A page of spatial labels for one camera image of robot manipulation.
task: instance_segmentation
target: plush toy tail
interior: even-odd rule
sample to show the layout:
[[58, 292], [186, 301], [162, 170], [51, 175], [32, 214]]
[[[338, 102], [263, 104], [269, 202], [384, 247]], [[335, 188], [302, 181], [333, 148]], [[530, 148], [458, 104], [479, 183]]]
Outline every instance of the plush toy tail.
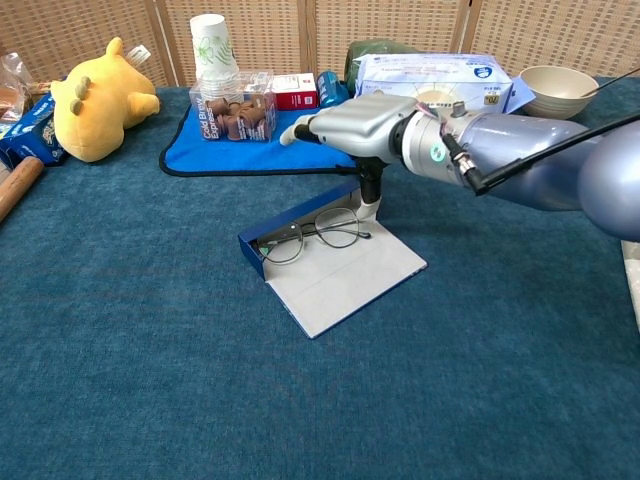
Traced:
[[107, 55], [120, 55], [124, 53], [124, 42], [120, 37], [116, 37], [107, 45]]

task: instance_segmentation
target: white bowl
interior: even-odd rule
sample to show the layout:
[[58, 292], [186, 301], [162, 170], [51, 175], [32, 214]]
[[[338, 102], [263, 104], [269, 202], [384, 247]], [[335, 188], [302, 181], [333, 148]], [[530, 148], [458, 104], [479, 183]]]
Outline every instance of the white bowl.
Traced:
[[522, 109], [529, 115], [566, 120], [580, 113], [597, 92], [598, 82], [586, 73], [566, 67], [541, 65], [525, 68], [520, 77], [536, 98]]

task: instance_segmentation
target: stack of paper cups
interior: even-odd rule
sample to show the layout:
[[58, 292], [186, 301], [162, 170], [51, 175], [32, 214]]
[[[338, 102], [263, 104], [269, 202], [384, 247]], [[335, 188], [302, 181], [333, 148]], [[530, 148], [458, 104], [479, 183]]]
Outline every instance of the stack of paper cups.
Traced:
[[193, 17], [189, 24], [196, 61], [196, 78], [203, 98], [238, 97], [239, 68], [233, 56], [227, 23], [222, 15], [207, 13]]

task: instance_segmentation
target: yellow plush toy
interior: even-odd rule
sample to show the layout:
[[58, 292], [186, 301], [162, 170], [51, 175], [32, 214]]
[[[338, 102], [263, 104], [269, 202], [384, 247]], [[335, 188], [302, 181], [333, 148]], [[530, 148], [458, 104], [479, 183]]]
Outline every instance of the yellow plush toy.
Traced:
[[125, 59], [116, 37], [103, 56], [51, 83], [56, 138], [84, 162], [101, 160], [122, 145], [125, 129], [160, 111], [155, 93], [151, 81]]

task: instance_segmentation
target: red box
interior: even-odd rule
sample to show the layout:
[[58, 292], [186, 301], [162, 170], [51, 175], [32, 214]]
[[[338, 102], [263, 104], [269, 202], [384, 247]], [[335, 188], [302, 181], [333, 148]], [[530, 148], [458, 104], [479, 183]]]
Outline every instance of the red box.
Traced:
[[304, 110], [318, 106], [318, 91], [313, 73], [275, 75], [271, 91], [278, 110]]

